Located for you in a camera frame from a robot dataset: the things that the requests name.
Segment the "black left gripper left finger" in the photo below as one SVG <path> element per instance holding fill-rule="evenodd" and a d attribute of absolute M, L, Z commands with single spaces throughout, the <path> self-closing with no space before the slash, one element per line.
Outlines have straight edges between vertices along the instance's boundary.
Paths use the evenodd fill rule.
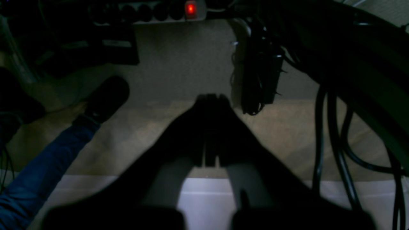
<path fill-rule="evenodd" d="M 186 176 L 203 159 L 211 95 L 172 121 L 121 176 L 91 197 L 52 209 L 43 230 L 184 230 L 177 210 Z"/>

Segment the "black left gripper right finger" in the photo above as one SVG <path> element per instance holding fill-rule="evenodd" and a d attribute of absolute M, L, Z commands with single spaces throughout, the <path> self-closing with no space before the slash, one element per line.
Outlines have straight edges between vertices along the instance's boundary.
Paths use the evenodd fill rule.
<path fill-rule="evenodd" d="M 374 230 L 371 216 L 313 192 L 216 96 L 216 140 L 236 198 L 232 230 Z"/>

